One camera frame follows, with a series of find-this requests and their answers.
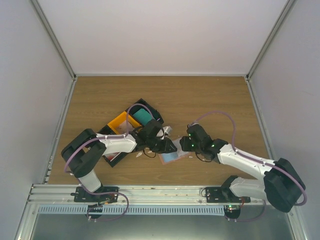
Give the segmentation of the yellow bin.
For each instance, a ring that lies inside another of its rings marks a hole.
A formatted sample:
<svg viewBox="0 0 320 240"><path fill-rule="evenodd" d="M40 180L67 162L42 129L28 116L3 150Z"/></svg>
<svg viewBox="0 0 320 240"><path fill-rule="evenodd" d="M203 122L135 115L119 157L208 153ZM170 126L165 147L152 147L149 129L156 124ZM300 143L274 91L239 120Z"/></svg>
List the yellow bin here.
<svg viewBox="0 0 320 240"><path fill-rule="evenodd" d="M125 134L127 130L133 131L141 126L131 115L127 115L126 111L123 111L116 118L111 120L107 126L117 135Z"/></svg>

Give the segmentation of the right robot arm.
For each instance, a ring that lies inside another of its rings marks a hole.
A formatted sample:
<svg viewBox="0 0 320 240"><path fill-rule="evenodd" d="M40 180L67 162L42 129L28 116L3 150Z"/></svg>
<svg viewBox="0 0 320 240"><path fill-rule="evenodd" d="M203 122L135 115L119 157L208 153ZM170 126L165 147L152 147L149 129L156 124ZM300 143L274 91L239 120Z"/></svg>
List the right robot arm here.
<svg viewBox="0 0 320 240"><path fill-rule="evenodd" d="M238 197L268 201L277 210L288 213L306 196L306 186L293 165L286 159L265 159L235 148L225 140L212 139L199 124L187 128L179 141L185 152L202 155L208 161L228 165L253 177L230 176L221 185L221 196L228 203Z"/></svg>

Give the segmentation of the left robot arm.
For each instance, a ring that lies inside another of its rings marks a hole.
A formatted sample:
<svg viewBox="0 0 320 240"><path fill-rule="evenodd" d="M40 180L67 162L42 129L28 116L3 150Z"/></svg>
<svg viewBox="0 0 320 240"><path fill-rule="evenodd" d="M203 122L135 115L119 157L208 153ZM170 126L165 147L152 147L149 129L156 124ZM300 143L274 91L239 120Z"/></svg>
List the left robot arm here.
<svg viewBox="0 0 320 240"><path fill-rule="evenodd" d="M170 154L178 150L162 124L151 119L144 126L117 135L85 129L61 151L61 156L65 160L64 171L79 181L90 201L98 202L103 197L103 185L94 168L100 158L115 153L140 152L145 148L156 154Z"/></svg>

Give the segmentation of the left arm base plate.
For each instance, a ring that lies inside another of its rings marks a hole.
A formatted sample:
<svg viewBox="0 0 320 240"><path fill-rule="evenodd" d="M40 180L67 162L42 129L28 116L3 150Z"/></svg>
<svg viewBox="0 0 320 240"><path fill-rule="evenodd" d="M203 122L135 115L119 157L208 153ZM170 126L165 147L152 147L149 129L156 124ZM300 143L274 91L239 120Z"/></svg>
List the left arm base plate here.
<svg viewBox="0 0 320 240"><path fill-rule="evenodd" d="M118 201L118 191L119 188L116 186L103 186L95 193L105 193L102 195L94 195L88 193L84 190L83 187L78 186L75 189L75 192L72 192L70 195L73 196L73 201L76 203L116 203Z"/></svg>

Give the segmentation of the black bin with red cards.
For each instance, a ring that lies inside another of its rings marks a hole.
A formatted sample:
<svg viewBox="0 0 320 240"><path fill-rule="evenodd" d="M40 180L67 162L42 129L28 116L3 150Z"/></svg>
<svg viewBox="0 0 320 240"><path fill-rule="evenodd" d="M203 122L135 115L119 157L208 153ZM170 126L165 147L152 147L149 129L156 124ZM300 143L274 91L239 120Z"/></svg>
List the black bin with red cards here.
<svg viewBox="0 0 320 240"><path fill-rule="evenodd" d="M112 130L108 125L105 125L97 133L102 135L116 135L116 132ZM128 153L126 152L115 152L115 153L105 154L103 155L103 158L113 168L127 155Z"/></svg>

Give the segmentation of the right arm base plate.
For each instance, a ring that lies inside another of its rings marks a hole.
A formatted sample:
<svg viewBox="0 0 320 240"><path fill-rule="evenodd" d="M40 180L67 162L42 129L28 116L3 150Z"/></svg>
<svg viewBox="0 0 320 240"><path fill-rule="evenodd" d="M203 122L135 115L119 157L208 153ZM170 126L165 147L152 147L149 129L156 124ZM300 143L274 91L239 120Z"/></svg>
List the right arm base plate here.
<svg viewBox="0 0 320 240"><path fill-rule="evenodd" d="M249 197L239 197L231 190L221 187L205 187L204 195L207 203L250 203Z"/></svg>

